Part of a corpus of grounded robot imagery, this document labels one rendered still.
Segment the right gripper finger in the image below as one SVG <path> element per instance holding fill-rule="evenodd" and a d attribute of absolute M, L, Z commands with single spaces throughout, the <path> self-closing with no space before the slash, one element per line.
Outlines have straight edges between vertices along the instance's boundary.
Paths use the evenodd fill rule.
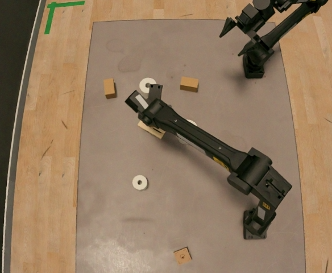
<path fill-rule="evenodd" d="M 241 55 L 243 55 L 243 54 L 245 54 L 245 53 L 247 53 L 247 52 L 250 52 L 250 51 L 254 51 L 254 50 L 256 50 L 256 49 L 258 49 L 258 46 L 257 46 L 257 44 L 253 41 L 253 40 L 251 40 L 241 51 L 240 51 L 240 53 L 238 54 L 238 56 L 241 56 Z"/>
<path fill-rule="evenodd" d="M 220 38 L 223 37 L 224 35 L 226 35 L 230 30 L 232 30 L 236 25 L 234 24 L 234 22 L 229 18 L 227 17 L 226 18 L 226 21 L 225 21 L 225 25 L 223 27 L 223 30 L 220 34 Z"/>

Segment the small wooden pallet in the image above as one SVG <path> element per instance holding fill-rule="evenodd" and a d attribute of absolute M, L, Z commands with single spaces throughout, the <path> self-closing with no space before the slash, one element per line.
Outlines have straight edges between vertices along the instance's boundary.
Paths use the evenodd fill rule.
<path fill-rule="evenodd" d="M 152 134 L 152 135 L 154 135 L 154 136 L 156 136 L 157 138 L 159 138 L 159 139 L 162 139 L 162 137 L 164 136 L 164 134 L 165 134 L 165 132 L 166 131 L 163 131 L 162 129 L 157 129 L 156 127 L 147 127 L 141 120 L 140 120 L 140 122 L 138 123 L 138 126 L 140 127 L 140 128 L 142 128 L 142 129 L 144 129 L 145 131 L 147 131 L 147 132 L 149 132 L 150 134 Z M 159 132 L 161 132 L 161 133 L 159 133 L 159 132 L 157 132 L 156 130 L 154 130 L 154 129 L 156 129 L 157 131 L 159 131 Z"/>

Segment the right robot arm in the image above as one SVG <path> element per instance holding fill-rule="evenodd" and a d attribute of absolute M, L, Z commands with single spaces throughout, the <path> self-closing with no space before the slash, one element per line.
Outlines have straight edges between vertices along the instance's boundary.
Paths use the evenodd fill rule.
<path fill-rule="evenodd" d="M 274 8 L 282 13 L 293 4 L 302 4 L 268 34 L 259 36 L 260 40 L 256 41 L 259 45 L 258 49 L 243 55 L 246 74 L 248 76 L 263 76 L 263 65 L 275 52 L 272 49 L 273 46 L 305 17 L 316 13 L 327 2 L 328 0 L 252 0 L 253 5 L 249 3 L 242 10 L 239 19 L 249 25 L 256 33 L 276 13 Z"/>

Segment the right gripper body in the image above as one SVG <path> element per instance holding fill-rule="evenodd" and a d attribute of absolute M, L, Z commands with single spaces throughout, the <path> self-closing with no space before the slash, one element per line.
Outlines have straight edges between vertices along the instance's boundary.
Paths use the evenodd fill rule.
<path fill-rule="evenodd" d="M 258 34 L 249 25 L 243 23 L 239 19 L 238 15 L 235 17 L 235 19 L 237 20 L 237 23 L 232 18 L 230 18 L 230 19 L 234 22 L 234 24 L 238 28 L 240 28 L 240 30 L 242 32 L 244 32 L 245 34 L 247 34 L 257 44 L 257 46 L 259 46 L 257 42 L 260 40 L 260 38 L 259 38 Z M 254 39 L 256 39 L 257 42 Z"/>

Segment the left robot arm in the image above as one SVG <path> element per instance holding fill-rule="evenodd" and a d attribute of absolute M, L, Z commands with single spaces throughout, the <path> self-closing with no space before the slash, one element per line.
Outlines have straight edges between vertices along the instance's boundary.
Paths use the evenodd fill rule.
<path fill-rule="evenodd" d="M 268 227 L 277 215 L 275 210 L 292 185 L 271 166 L 273 161 L 267 155 L 253 147 L 248 153 L 234 149 L 178 115 L 161 100 L 162 88 L 160 84 L 150 84 L 147 99 L 135 90 L 125 103 L 142 116 L 146 126 L 153 125 L 187 142 L 226 168 L 231 173 L 227 178 L 231 186 L 259 198 L 256 209 L 245 212 L 245 238 L 266 239 Z"/>

